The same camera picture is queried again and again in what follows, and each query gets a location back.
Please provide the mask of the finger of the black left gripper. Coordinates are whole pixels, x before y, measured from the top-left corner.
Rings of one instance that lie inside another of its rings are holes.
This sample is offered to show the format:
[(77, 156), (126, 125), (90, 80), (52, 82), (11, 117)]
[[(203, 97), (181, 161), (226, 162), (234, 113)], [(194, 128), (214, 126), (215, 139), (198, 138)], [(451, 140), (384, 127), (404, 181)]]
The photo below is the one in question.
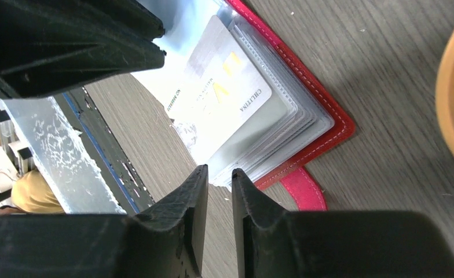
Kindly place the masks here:
[(164, 65), (137, 1), (0, 1), (0, 98), (38, 98)]

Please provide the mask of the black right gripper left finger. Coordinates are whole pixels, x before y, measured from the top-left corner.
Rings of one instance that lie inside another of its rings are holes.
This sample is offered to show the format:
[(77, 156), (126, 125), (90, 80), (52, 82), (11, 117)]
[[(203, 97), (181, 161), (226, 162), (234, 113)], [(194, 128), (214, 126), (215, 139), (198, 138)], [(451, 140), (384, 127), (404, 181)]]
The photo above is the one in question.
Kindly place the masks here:
[(0, 216), (0, 277), (200, 277), (208, 167), (135, 215)]

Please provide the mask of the red card holder wallet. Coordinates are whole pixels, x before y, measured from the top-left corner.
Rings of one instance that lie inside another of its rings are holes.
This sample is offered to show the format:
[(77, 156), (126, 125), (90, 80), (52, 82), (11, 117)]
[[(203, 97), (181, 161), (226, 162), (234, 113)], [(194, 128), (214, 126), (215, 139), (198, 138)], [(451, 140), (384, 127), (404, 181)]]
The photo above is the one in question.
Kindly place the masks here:
[(167, 54), (162, 68), (135, 72), (134, 77), (161, 103), (179, 137), (180, 128), (166, 107), (213, 15), (272, 89), (271, 98), (204, 163), (210, 168), (210, 182), (230, 188), (232, 171), (241, 168), (259, 189), (280, 182), (300, 210), (325, 210), (323, 192), (305, 165), (348, 139), (355, 124), (297, 55), (243, 1), (142, 5), (163, 21), (165, 33), (155, 43)]

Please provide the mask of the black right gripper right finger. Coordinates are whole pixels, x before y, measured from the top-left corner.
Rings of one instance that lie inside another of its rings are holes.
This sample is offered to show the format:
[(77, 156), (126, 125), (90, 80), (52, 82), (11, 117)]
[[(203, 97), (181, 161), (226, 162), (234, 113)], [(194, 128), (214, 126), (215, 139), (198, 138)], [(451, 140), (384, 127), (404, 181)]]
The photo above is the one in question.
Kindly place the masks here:
[(232, 172), (240, 277), (454, 277), (440, 230), (413, 211), (289, 211)]

